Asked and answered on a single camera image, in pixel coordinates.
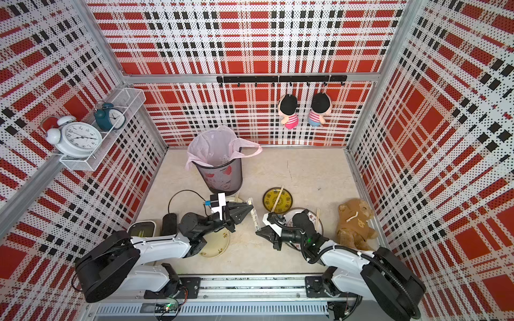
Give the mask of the bare wooden chopstick pair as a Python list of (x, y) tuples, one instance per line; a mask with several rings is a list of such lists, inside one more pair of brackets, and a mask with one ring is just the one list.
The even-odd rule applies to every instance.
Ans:
[(321, 212), (320, 208), (319, 208), (319, 207), (317, 207), (317, 211), (316, 211), (316, 221), (315, 221), (315, 231), (317, 231), (317, 228), (318, 228), (318, 226), (319, 226), (319, 221), (320, 221), (320, 219), (319, 219), (319, 217), (320, 217), (320, 212)]

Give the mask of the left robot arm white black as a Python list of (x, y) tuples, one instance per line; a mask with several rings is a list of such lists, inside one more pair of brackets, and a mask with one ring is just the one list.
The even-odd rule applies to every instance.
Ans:
[(126, 231), (114, 232), (75, 263), (85, 301), (100, 302), (115, 292), (130, 291), (142, 291), (150, 300), (176, 295), (183, 285), (165, 260), (199, 254), (207, 243), (206, 235), (223, 229), (234, 232), (253, 208), (226, 202), (208, 216), (186, 213), (175, 235), (140, 238)]

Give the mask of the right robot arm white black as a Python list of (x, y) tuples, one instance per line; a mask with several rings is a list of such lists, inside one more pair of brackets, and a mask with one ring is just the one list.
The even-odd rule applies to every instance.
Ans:
[(420, 319), (426, 286), (389, 249), (364, 251), (340, 245), (317, 232), (307, 210), (296, 213), (290, 226), (276, 213), (265, 214), (262, 221), (256, 234), (275, 250), (285, 243), (297, 244), (307, 263), (326, 267), (321, 279), (328, 296), (352, 293), (376, 301), (393, 320)]

